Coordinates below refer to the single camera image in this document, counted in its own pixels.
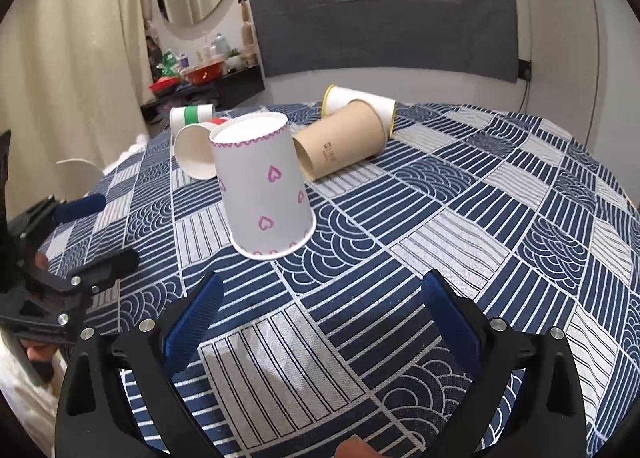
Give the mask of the left hand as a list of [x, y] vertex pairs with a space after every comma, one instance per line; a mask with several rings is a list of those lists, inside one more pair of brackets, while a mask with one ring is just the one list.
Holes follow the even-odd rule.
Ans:
[[[37, 252], [35, 254], [35, 263], [36, 267], [39, 267], [41, 270], [47, 270], [49, 267], [49, 261], [42, 252]], [[43, 341], [21, 339], [20, 343], [26, 352], [29, 362], [32, 363], [45, 363], [51, 365], [53, 356], [58, 352], [58, 347], [56, 345]]]

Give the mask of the right hand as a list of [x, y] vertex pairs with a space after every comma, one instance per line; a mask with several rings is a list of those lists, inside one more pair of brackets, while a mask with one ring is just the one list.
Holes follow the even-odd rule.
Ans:
[[383, 456], [371, 447], [358, 435], [352, 435], [342, 441], [335, 449], [335, 458], [383, 458]]

